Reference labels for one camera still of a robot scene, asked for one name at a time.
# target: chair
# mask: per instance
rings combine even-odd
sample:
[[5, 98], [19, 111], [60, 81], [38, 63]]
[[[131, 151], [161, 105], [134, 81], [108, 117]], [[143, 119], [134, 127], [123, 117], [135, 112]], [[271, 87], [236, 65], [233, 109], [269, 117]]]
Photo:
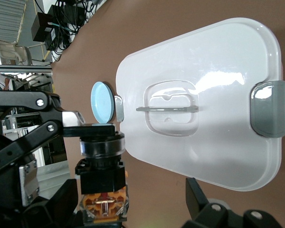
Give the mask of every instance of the chair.
[[44, 62], [44, 60], [32, 59], [30, 48], [44, 45], [44, 43], [33, 45], [30, 47], [19, 46], [16, 41], [9, 43], [4, 40], [0, 40], [0, 56], [2, 58], [17, 60], [21, 65], [33, 65], [32, 61]]

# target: screw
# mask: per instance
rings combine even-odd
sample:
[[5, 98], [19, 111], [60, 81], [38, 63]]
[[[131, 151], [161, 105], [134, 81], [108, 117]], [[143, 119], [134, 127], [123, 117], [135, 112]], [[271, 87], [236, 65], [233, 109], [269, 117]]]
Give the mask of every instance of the screw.
[[211, 205], [211, 208], [214, 209], [214, 210], [216, 210], [216, 211], [222, 210], [222, 208], [221, 208], [218, 204], [212, 204], [212, 205]]
[[31, 202], [33, 199], [33, 195], [28, 196], [28, 201]]
[[252, 211], [250, 214], [251, 214], [253, 217], [257, 218], [257, 219], [262, 219], [262, 218], [263, 218], [263, 216], [261, 215], [261, 213], [260, 213], [260, 212], [257, 212], [257, 211]]
[[29, 165], [25, 165], [25, 168], [24, 168], [24, 169], [25, 169], [25, 172], [26, 172], [26, 173], [29, 173], [30, 166], [29, 166]]
[[37, 104], [39, 107], [41, 107], [41, 106], [44, 105], [44, 101], [43, 101], [42, 99], [38, 99], [38, 100], [36, 101], [36, 104]]
[[55, 128], [54, 128], [53, 125], [49, 125], [49, 126], [47, 126], [47, 130], [48, 130], [49, 132], [52, 132], [52, 131], [55, 130]]

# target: white plastic lid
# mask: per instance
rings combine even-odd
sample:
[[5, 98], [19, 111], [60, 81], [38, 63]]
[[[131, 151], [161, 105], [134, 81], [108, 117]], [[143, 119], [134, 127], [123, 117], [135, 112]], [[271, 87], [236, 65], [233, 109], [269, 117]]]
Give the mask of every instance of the white plastic lid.
[[[228, 189], [261, 188], [278, 172], [281, 138], [252, 129], [251, 91], [281, 79], [275, 36], [246, 18], [131, 54], [116, 76], [126, 149], [139, 160]], [[198, 112], [188, 111], [195, 106]]]

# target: light blue button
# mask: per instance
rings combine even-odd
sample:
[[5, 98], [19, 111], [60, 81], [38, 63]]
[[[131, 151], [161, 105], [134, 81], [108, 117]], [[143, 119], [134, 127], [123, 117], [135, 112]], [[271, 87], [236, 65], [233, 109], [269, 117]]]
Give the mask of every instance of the light blue button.
[[102, 82], [96, 82], [91, 92], [91, 107], [96, 120], [105, 124], [114, 113], [114, 99], [110, 88]]

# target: brown table surface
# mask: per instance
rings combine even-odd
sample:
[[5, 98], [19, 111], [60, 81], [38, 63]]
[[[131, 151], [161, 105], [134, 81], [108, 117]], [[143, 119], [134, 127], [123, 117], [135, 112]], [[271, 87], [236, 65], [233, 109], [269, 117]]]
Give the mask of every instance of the brown table surface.
[[[247, 17], [267, 25], [282, 50], [285, 80], [285, 0], [108, 0], [84, 25], [72, 45], [53, 64], [56, 93], [62, 107], [80, 111], [95, 123], [90, 105], [92, 86], [108, 82], [128, 55], [150, 45], [215, 22]], [[71, 174], [80, 156], [78, 138], [66, 138]], [[185, 177], [123, 155], [129, 173], [127, 228], [179, 228], [190, 218], [185, 203]], [[285, 227], [285, 137], [282, 164], [265, 187], [236, 192], [199, 182], [208, 198], [224, 200], [239, 214], [261, 209]]]

